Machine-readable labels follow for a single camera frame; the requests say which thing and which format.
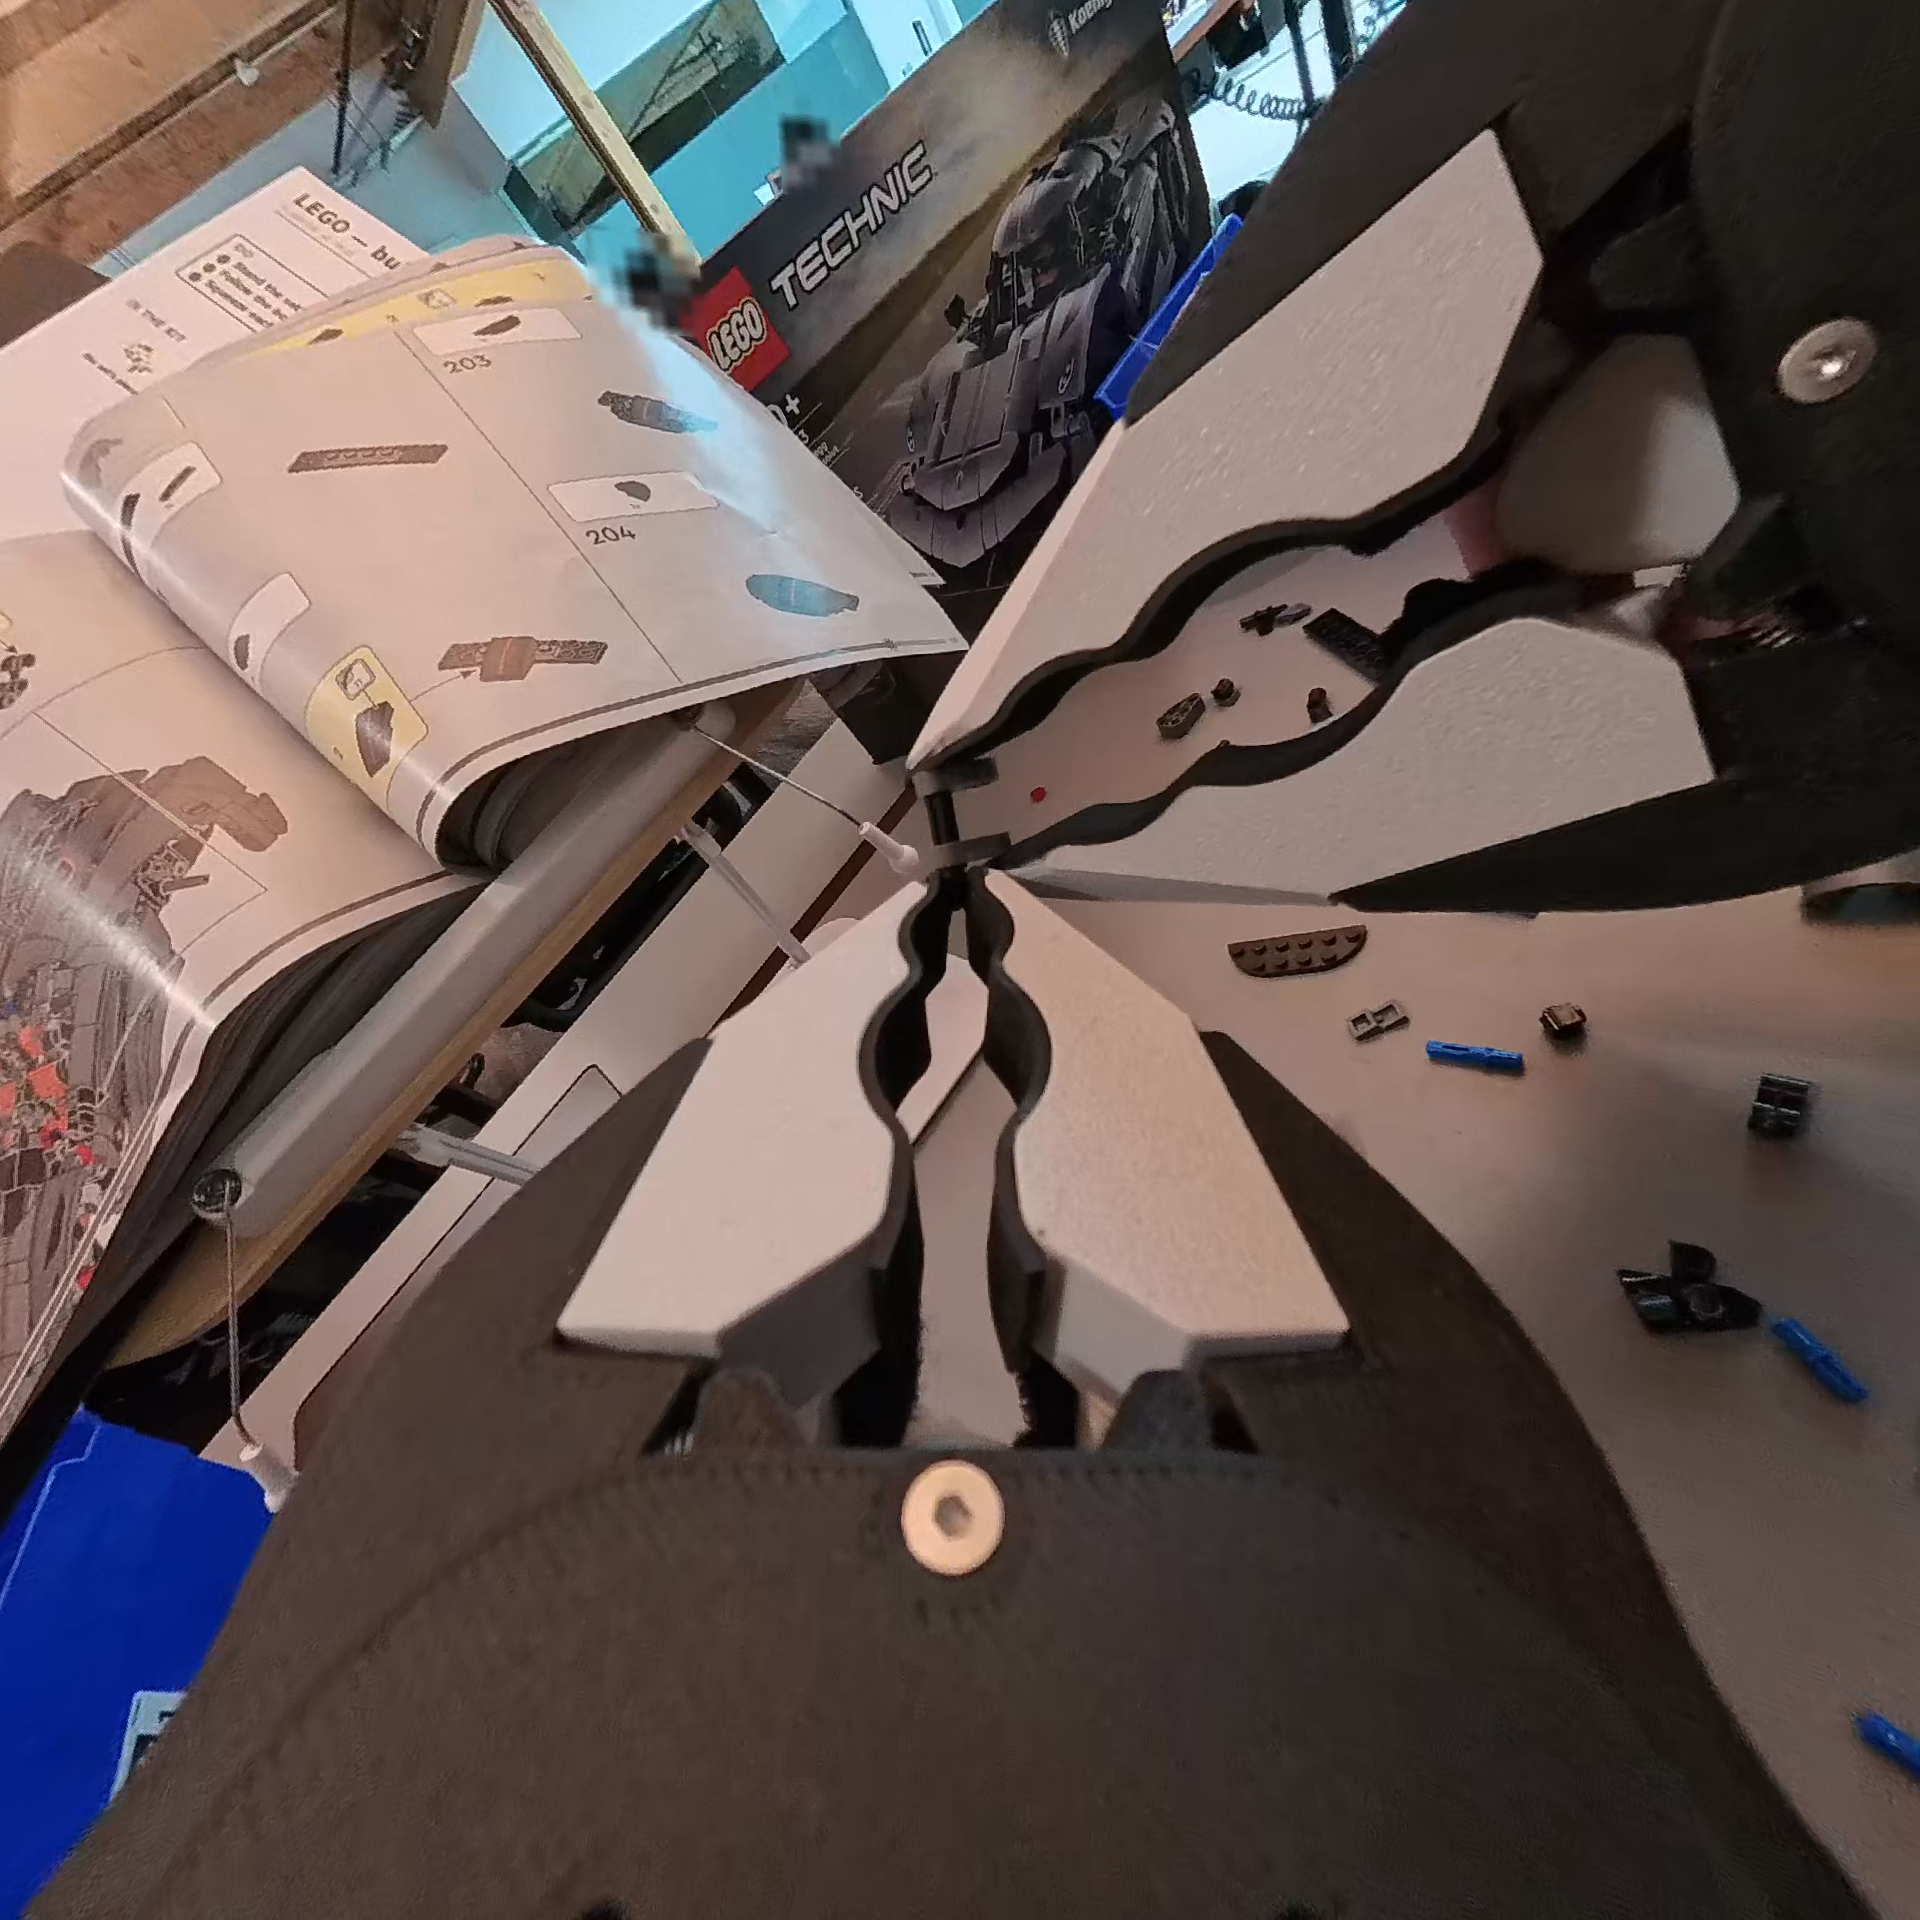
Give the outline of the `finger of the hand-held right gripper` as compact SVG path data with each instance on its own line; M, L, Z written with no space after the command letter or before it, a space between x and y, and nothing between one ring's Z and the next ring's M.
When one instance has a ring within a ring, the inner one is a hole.
M1214 748L1158 796L1085 807L998 864L1048 895L1305 905L1712 777L1663 647L1512 615L1309 733Z
M1204 575L1359 535L1470 453L1542 268L1494 129L1102 441L904 762L1023 729L1019 703L1158 650Z

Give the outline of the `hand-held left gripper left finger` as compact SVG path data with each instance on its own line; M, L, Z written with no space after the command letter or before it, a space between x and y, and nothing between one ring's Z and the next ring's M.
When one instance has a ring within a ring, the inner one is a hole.
M943 970L947 893L910 881L715 1026L558 1334L757 1370L846 1444L901 1444L924 1270L901 1103Z

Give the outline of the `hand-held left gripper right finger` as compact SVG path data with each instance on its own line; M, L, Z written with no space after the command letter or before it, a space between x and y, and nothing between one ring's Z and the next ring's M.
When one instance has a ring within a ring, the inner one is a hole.
M1032 1444L1085 1393L1336 1352L1351 1319L1188 1015L998 870L966 881L993 1145L987 1272Z

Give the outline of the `black lego connector with blue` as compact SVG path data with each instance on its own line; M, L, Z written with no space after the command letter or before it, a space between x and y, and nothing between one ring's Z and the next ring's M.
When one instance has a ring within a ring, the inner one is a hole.
M1719 1334L1760 1327L1764 1308L1719 1277L1716 1254L1695 1240L1669 1238L1667 1266L1621 1266L1621 1293L1638 1325L1657 1336Z

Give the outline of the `lego instruction book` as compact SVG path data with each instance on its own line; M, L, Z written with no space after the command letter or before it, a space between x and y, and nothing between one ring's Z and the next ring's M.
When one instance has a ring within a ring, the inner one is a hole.
M4 542L4 1440L209 1158L595 780L600 736L965 640L715 364L481 242L89 418Z

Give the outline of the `black long studded lego plate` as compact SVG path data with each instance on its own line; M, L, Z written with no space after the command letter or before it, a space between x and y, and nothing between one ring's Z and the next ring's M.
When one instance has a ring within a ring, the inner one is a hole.
M1367 686L1393 681L1405 670L1415 647L1405 612L1376 630L1342 608L1325 608L1303 624L1303 636Z

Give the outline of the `lego set box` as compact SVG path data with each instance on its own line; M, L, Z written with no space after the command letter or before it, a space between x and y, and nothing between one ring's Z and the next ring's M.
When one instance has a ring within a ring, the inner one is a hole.
M972 640L1212 236L1160 7L1003 1L709 261L686 321Z

